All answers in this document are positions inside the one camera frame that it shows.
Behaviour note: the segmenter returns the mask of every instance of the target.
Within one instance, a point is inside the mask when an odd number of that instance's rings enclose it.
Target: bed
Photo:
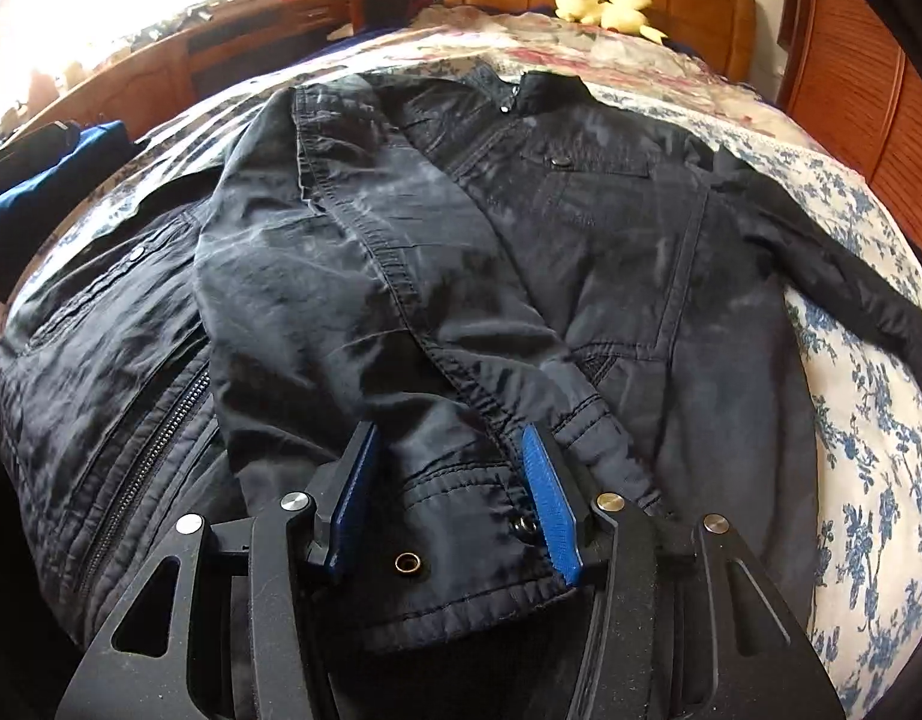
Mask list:
[[[522,10],[548,0],[446,1],[455,7],[429,8],[405,30],[239,83],[155,127],[145,151],[42,247],[3,321],[152,189],[213,159],[277,89],[368,70],[453,76],[475,62],[504,79],[538,69],[577,74],[604,103],[729,148],[922,307],[918,260],[862,177],[732,82],[744,79],[750,62],[752,1],[654,0],[672,35],[707,55],[707,64],[598,28],[475,7]],[[808,632],[856,718],[889,688],[922,636],[922,395],[896,359],[793,290],[787,304],[817,410],[821,559]]]

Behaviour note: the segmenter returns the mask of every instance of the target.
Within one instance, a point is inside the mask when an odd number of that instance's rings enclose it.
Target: snap button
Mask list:
[[[533,544],[537,541],[537,523],[531,517],[525,517],[523,514],[517,515],[510,522],[510,526],[515,536],[525,544]]]

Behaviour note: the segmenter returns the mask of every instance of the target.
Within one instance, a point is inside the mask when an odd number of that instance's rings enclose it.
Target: plush toy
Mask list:
[[[601,23],[603,0],[554,0],[557,6],[555,15],[565,22],[578,22],[585,25]]]
[[[647,23],[641,13],[651,7],[651,0],[554,0],[555,15],[565,22],[599,25],[626,35],[642,35],[656,44],[667,37]]]

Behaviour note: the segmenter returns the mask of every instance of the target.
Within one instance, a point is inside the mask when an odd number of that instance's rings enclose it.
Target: floral bedspread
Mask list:
[[[862,177],[752,91],[647,41],[473,8],[431,8],[409,29],[245,81],[158,127],[146,151],[42,247],[13,306],[160,183],[216,159],[277,89],[359,71],[454,76],[475,61],[507,79],[540,69],[577,74],[604,103],[729,148],[922,307],[920,265]],[[809,635],[848,718],[858,718],[922,636],[922,395],[894,357],[793,290],[786,298],[817,410],[821,561]]]

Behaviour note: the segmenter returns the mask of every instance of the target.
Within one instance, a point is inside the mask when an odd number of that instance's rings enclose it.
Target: metal screw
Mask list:
[[[307,493],[287,493],[281,498],[281,509],[285,512],[301,512],[311,504],[311,496]]]
[[[184,533],[184,536],[190,536],[191,533],[200,531],[200,526],[205,523],[205,519],[200,514],[184,514],[184,517],[178,520],[174,526],[178,533]]]
[[[421,570],[421,556],[413,552],[402,552],[395,557],[395,571],[398,574],[410,576]]]
[[[722,514],[707,514],[704,517],[704,528],[710,533],[717,533],[718,536],[721,536],[731,530],[731,523]]]
[[[597,496],[597,508],[602,512],[620,512],[624,508],[624,498],[617,493],[601,493]]]

